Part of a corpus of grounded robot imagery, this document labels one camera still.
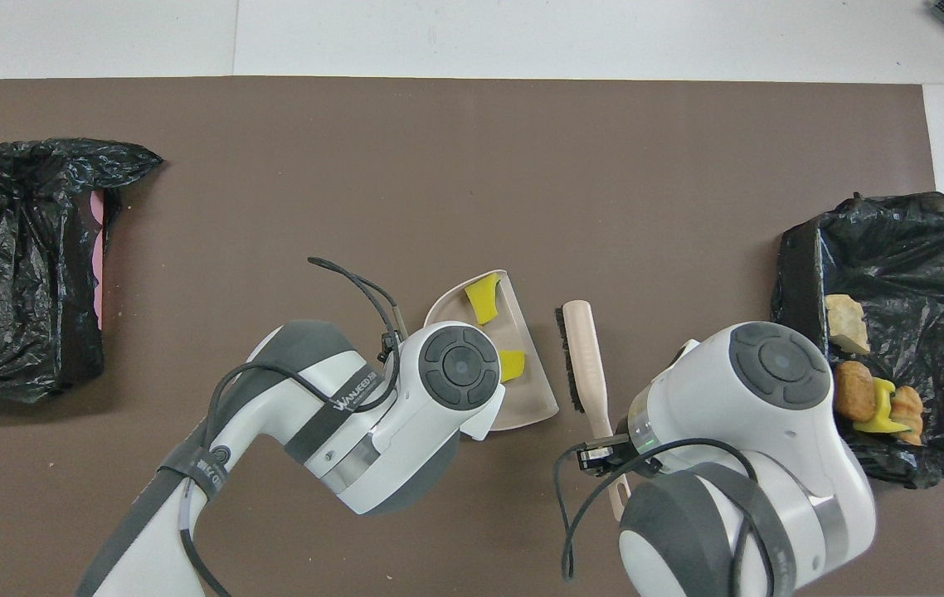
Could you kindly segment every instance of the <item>gray band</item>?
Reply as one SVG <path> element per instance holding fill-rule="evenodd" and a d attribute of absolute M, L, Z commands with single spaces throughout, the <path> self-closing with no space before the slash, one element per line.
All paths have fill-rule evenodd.
<path fill-rule="evenodd" d="M 158 466 L 158 471 L 164 468 L 169 468 L 170 471 L 176 471 L 195 481 L 196 485 L 199 485 L 199 488 L 206 493 L 208 502 L 214 499 L 229 478 L 229 472 L 225 470 L 221 462 L 217 461 L 217 457 L 198 442 L 192 441 L 177 444 L 175 449 L 170 450 L 168 456 Z"/>
<path fill-rule="evenodd" d="M 350 419 L 354 409 L 358 408 L 382 381 L 384 376 L 378 374 L 369 363 L 365 363 L 365 366 L 343 383 L 342 388 L 328 398 L 327 403 L 317 409 L 301 430 L 284 444 L 284 451 L 298 464 L 306 464 L 309 457 Z"/>
<path fill-rule="evenodd" d="M 774 578 L 774 597 L 790 597 L 796 589 L 797 566 L 790 534 L 782 526 L 782 519 L 771 505 L 771 499 L 757 485 L 741 473 L 721 464 L 704 462 L 689 471 L 715 485 L 730 502 L 746 514 L 756 534 L 766 546 L 767 559 Z"/>
<path fill-rule="evenodd" d="M 708 488 L 678 471 L 638 485 L 620 532 L 633 531 L 659 553 L 685 594 L 730 597 L 733 554 L 726 527 Z"/>

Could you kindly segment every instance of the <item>dustpan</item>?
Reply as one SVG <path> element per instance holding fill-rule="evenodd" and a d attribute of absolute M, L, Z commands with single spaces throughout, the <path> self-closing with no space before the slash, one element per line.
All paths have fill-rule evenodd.
<path fill-rule="evenodd" d="M 491 279 L 495 276 L 498 282 L 492 284 Z M 465 292 L 468 287 L 479 291 L 479 317 L 473 308 L 472 299 Z M 494 308 L 490 305 L 491 298 L 494 299 Z M 560 410 L 556 397 L 549 388 L 545 370 L 542 369 L 542 362 L 528 330 L 528 322 L 524 320 L 520 303 L 517 303 L 513 283 L 510 282 L 505 269 L 492 269 L 446 291 L 427 311 L 424 325 L 440 321 L 461 321 L 477 325 L 490 337 L 499 352 L 523 353 L 522 373 L 504 381 L 505 398 L 502 400 L 498 417 L 490 428 L 491 431 L 514 430 L 548 419 Z"/>

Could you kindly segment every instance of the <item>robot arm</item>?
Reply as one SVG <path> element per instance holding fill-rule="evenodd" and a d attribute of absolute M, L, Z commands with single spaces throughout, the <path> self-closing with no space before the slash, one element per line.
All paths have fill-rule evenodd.
<path fill-rule="evenodd" d="M 494 344 L 460 322 L 413 333 L 384 373 L 332 324 L 316 321 L 276 329 L 248 363 L 272 369 L 241 368 L 217 416 L 170 454 L 100 548 L 79 596 L 202 596 L 181 529 L 191 536 L 209 495 L 257 435 L 276 439 L 355 513 L 385 513 L 434 485 L 460 432 L 486 437 L 504 395 Z M 276 370 L 296 371 L 299 380 Z M 207 426 L 218 430 L 210 442 Z"/>
<path fill-rule="evenodd" d="M 609 479 L 650 477 L 620 521 L 640 594 L 788 596 L 870 547 L 873 494 L 832 398 L 809 340 L 735 325 L 685 345 L 631 404 L 626 434 L 578 451 Z"/>

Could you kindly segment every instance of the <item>trash bag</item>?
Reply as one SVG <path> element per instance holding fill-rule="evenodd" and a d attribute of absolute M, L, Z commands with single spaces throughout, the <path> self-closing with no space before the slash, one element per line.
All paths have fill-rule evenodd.
<path fill-rule="evenodd" d="M 161 162 L 114 141 L 0 144 L 0 398 L 36 403 L 103 371 L 90 194 L 111 223 L 116 188 Z"/>
<path fill-rule="evenodd" d="M 829 343 L 826 294 L 862 304 L 870 355 Z M 803 333 L 831 366 L 855 359 L 922 397 L 923 446 L 837 428 L 867 475 L 908 488 L 944 477 L 944 194 L 860 197 L 782 235 L 771 296 L 774 321 Z"/>

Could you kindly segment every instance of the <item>yellow sponge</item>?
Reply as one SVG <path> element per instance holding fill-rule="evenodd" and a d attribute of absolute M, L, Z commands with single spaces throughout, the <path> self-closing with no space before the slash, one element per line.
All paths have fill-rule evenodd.
<path fill-rule="evenodd" d="M 887 379 L 875 377 L 873 379 L 874 389 L 874 413 L 873 419 L 866 420 L 863 423 L 855 423 L 852 428 L 856 431 L 863 431 L 864 434 L 896 434 L 900 431 L 909 431 L 911 427 L 894 422 L 889 419 L 889 413 L 893 410 L 893 405 L 889 397 L 896 392 L 896 385 Z"/>
<path fill-rule="evenodd" d="M 524 374 L 523 351 L 498 351 L 498 359 L 502 362 L 502 382 Z"/>
<path fill-rule="evenodd" d="M 479 325 L 498 317 L 498 305 L 494 302 L 494 294 L 498 290 L 500 279 L 502 276 L 491 274 L 465 286 L 465 294 L 469 295 L 472 310 L 475 311 L 475 320 Z"/>

